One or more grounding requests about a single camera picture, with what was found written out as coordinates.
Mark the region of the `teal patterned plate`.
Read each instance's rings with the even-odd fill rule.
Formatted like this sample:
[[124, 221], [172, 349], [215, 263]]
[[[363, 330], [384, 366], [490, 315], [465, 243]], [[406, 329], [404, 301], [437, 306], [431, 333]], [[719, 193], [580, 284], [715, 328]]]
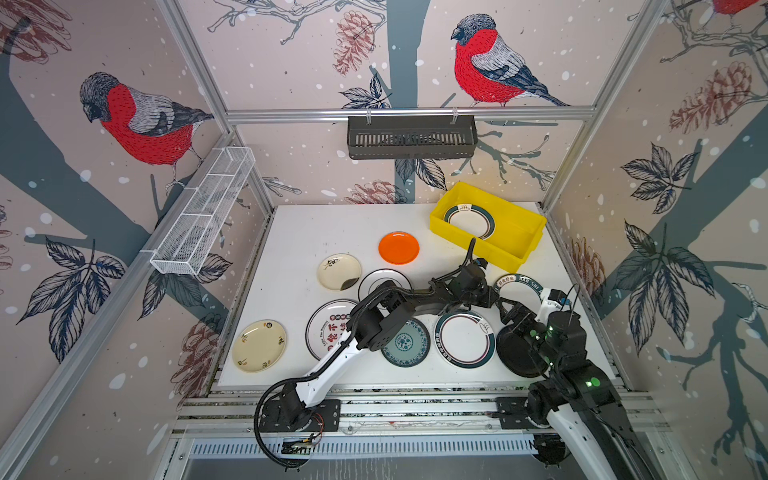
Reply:
[[430, 347], [431, 340], [426, 326], [412, 319], [382, 349], [382, 355], [392, 365], [410, 368], [426, 359]]

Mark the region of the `green red rim plate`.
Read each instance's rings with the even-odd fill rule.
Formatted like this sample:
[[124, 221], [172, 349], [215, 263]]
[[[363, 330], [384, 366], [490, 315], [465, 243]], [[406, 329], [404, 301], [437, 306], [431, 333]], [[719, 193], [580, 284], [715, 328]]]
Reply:
[[443, 220], [478, 239], [488, 239], [496, 229], [493, 216], [475, 204], [458, 204], [449, 208]]
[[496, 350], [491, 324], [471, 311], [440, 317], [434, 326], [434, 340], [443, 359], [463, 369], [486, 365]]

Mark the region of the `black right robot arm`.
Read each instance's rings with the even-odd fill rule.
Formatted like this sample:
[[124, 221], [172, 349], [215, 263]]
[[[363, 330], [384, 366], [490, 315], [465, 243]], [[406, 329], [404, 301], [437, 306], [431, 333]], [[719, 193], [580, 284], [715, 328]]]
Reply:
[[586, 330], [572, 304], [547, 299], [536, 313], [506, 298], [496, 306], [506, 366], [541, 378], [528, 387], [529, 420], [554, 429], [589, 479], [660, 479], [612, 381], [587, 358]]

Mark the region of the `orange plastic plate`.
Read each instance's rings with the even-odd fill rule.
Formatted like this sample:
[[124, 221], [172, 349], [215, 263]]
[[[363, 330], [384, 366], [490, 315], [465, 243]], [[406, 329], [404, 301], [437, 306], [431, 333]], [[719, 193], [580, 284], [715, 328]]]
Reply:
[[390, 264], [405, 265], [417, 258], [420, 244], [410, 233], [396, 231], [382, 237], [378, 252], [381, 258]]

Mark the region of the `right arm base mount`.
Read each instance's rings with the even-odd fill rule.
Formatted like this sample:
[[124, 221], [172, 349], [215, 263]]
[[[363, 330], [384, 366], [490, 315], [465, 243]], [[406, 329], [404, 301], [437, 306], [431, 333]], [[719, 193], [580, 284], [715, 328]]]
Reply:
[[522, 396], [497, 397], [497, 411], [494, 417], [499, 420], [503, 430], [545, 429], [550, 425], [546, 420], [547, 409], [541, 397], [530, 392]]

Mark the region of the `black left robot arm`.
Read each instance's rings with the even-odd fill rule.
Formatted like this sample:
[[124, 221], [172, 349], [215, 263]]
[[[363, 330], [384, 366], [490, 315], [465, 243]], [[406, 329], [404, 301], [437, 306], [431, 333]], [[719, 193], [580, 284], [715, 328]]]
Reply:
[[262, 410], [276, 400], [278, 419], [295, 428], [308, 423], [331, 387], [354, 360], [386, 346], [407, 321], [421, 315], [457, 313], [472, 307], [488, 308], [498, 299], [486, 280], [488, 261], [475, 259], [472, 239], [463, 262], [453, 271], [429, 280], [427, 289], [415, 290], [386, 281], [351, 311], [339, 342], [317, 365], [301, 377], [287, 378], [269, 386], [253, 415], [253, 434], [264, 455], [284, 470], [298, 470], [306, 462], [278, 457], [264, 442], [259, 424]]

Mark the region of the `black hanging wall basket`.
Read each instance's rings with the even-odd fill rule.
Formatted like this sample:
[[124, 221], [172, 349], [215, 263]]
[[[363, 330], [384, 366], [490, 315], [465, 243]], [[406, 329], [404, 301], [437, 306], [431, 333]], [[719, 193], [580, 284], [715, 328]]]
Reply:
[[477, 144], [471, 115], [351, 117], [347, 124], [353, 160], [461, 159]]

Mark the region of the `cream small floral plate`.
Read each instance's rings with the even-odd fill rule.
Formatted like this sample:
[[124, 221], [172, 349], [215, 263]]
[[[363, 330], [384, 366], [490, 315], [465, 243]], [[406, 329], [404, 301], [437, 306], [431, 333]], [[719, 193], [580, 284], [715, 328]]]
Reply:
[[354, 286], [362, 275], [357, 258], [348, 253], [336, 253], [322, 260], [317, 268], [319, 283], [334, 291], [344, 291]]

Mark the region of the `yellow plastic bin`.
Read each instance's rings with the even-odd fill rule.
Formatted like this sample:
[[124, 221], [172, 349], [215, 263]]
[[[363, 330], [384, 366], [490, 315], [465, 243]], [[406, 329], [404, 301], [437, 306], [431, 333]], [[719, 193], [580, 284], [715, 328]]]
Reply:
[[[478, 239], [443, 220], [449, 208], [466, 203], [478, 205], [493, 216], [496, 229], [490, 238]], [[537, 248], [546, 223], [538, 213], [463, 182], [454, 185], [429, 216], [432, 233], [464, 249], [473, 245], [476, 256], [509, 273], [517, 272]]]

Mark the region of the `black round plate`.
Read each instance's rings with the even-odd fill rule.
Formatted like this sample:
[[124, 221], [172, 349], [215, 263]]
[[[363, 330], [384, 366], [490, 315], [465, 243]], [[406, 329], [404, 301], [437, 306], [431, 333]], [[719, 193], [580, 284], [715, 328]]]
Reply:
[[548, 364], [534, 353], [530, 345], [512, 326], [505, 326], [496, 337], [496, 350], [503, 365], [517, 376], [537, 378], [548, 370]]

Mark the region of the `green rim HAO SHI plate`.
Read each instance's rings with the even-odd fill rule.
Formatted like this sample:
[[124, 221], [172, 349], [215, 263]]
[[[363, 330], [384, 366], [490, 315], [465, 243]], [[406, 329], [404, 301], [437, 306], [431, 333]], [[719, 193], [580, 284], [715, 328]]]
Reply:
[[509, 273], [506, 275], [502, 275], [495, 281], [493, 285], [493, 289], [498, 294], [501, 294], [502, 289], [505, 286], [510, 284], [520, 284], [528, 287], [536, 294], [536, 296], [540, 301], [543, 301], [546, 298], [545, 288], [537, 280], [535, 280], [530, 276], [521, 275], [517, 273]]

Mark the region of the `white plate red characters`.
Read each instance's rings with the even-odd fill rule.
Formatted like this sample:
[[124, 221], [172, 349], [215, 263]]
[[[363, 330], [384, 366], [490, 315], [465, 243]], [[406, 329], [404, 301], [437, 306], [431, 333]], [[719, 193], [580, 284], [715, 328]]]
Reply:
[[305, 343], [310, 354], [322, 359], [338, 343], [351, 319], [357, 301], [336, 299], [320, 306], [310, 317], [305, 330]]

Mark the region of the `cream yellow plate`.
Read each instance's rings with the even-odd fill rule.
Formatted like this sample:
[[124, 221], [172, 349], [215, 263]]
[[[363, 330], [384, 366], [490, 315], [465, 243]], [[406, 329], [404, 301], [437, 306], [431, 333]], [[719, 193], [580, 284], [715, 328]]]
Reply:
[[241, 371], [256, 373], [271, 368], [287, 348], [287, 333], [275, 320], [260, 320], [246, 326], [235, 338], [231, 358]]

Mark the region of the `white plate green cloud outline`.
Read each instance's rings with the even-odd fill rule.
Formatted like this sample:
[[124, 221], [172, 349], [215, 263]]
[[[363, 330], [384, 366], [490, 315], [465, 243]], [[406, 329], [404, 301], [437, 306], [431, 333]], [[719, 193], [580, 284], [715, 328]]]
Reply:
[[381, 284], [392, 281], [397, 287], [412, 289], [410, 280], [401, 272], [395, 269], [382, 268], [367, 274], [360, 282], [358, 287], [358, 300], [362, 301], [370, 295]]

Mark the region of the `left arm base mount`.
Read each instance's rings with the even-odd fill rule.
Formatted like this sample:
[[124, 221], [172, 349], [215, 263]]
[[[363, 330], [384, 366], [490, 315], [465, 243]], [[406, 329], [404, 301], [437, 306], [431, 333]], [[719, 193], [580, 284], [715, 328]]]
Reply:
[[340, 414], [339, 400], [324, 400], [315, 407], [294, 409], [274, 396], [256, 415], [256, 426], [266, 433], [337, 432]]

